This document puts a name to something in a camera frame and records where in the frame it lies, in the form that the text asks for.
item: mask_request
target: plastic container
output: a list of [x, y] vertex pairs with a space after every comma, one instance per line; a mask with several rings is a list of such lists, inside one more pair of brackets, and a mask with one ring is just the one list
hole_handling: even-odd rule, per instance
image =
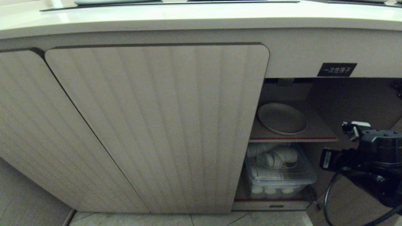
[[305, 186], [313, 184], [317, 176], [308, 162], [300, 145], [292, 143], [296, 149], [297, 161], [284, 164], [281, 168], [264, 168], [256, 163], [255, 154], [247, 154], [245, 166], [250, 185], [250, 197], [253, 199], [291, 199]]

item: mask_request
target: tile floor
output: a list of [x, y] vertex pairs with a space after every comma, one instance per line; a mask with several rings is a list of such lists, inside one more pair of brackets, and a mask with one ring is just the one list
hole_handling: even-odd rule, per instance
[[313, 226], [304, 211], [230, 214], [109, 214], [76, 212], [70, 226]]

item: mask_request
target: white countertop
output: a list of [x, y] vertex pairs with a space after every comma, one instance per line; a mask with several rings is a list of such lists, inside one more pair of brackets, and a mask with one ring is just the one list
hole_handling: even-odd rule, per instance
[[299, 3], [113, 6], [0, 17], [0, 39], [102, 31], [353, 28], [402, 31], [402, 8]]

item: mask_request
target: vertical grooved panel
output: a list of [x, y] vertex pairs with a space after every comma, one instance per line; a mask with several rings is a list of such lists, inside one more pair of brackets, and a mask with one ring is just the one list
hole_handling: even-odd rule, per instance
[[0, 53], [0, 157], [77, 210], [148, 212], [47, 68]]
[[152, 212], [231, 210], [262, 45], [52, 49], [46, 60]]

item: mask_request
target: black cable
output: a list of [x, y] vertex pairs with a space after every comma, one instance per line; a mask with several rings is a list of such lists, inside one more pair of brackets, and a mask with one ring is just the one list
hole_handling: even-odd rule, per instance
[[[325, 220], [327, 221], [327, 223], [328, 223], [330, 226], [335, 226], [335, 225], [333, 225], [333, 224], [331, 223], [331, 221], [329, 220], [327, 204], [328, 204], [329, 194], [330, 194], [331, 189], [332, 189], [332, 187], [334, 186], [334, 184], [335, 184], [335, 182], [336, 182], [336, 178], [337, 178], [338, 176], [339, 176], [339, 172], [336, 172], [336, 173], [334, 174], [334, 176], [332, 177], [331, 182], [330, 182], [329, 185], [328, 185], [328, 189], [327, 189], [327, 192], [326, 192], [326, 194], [325, 194], [325, 198], [324, 198], [324, 216], [325, 216]], [[397, 207], [394, 207], [394, 208], [393, 208], [391, 211], [389, 211], [388, 213], [382, 215], [381, 217], [379, 217], [379, 218], [373, 220], [373, 221], [370, 222], [370, 223], [364, 224], [363, 226], [375, 226], [375, 225], [377, 225], [377, 224], [379, 224], [379, 223], [381, 223], [381, 222], [387, 220], [388, 218], [392, 217], [394, 214], [398, 213], [398, 212], [401, 211], [401, 210], [402, 210], [402, 204], [399, 205], [399, 206], [397, 206]]]

